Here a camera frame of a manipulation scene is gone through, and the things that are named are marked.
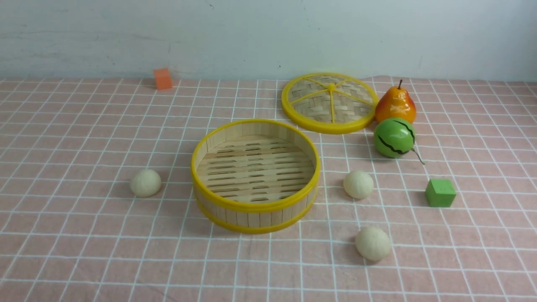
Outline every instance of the bamboo steamer basket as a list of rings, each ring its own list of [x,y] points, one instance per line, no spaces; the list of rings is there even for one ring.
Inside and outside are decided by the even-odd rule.
[[[261,234],[300,220],[317,195],[321,161],[299,130],[274,120],[226,124],[192,155],[194,194],[203,214],[226,229]]]
[[[366,83],[342,74],[313,73],[290,81],[281,94],[282,108],[304,129],[352,133],[375,118],[379,98]]]

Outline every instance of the green cube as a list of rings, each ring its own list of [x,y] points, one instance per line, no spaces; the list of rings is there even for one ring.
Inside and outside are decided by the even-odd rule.
[[[450,207],[456,195],[449,179],[431,179],[425,189],[425,197],[432,207]]]

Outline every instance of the white dough ball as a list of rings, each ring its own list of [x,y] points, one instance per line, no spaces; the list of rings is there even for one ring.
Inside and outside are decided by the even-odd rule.
[[[352,171],[343,180],[343,189],[356,199],[364,199],[373,192],[373,179],[363,171]]]
[[[361,229],[356,235],[354,244],[362,257],[373,262],[386,258],[391,251],[390,237],[376,227]]]
[[[157,194],[161,188],[161,177],[154,170],[138,171],[130,180],[130,190],[140,198]]]

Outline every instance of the woven bamboo lid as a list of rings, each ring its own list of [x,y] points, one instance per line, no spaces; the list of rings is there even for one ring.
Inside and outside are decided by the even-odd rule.
[[[361,130],[375,117],[379,98],[366,83],[335,73],[314,73],[290,81],[281,95],[290,120],[304,129],[344,134]]]

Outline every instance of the orange cube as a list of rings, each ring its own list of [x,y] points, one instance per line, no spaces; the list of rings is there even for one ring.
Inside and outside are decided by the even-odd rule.
[[[155,69],[153,70],[153,74],[155,75],[157,90],[170,89],[173,87],[168,68]]]

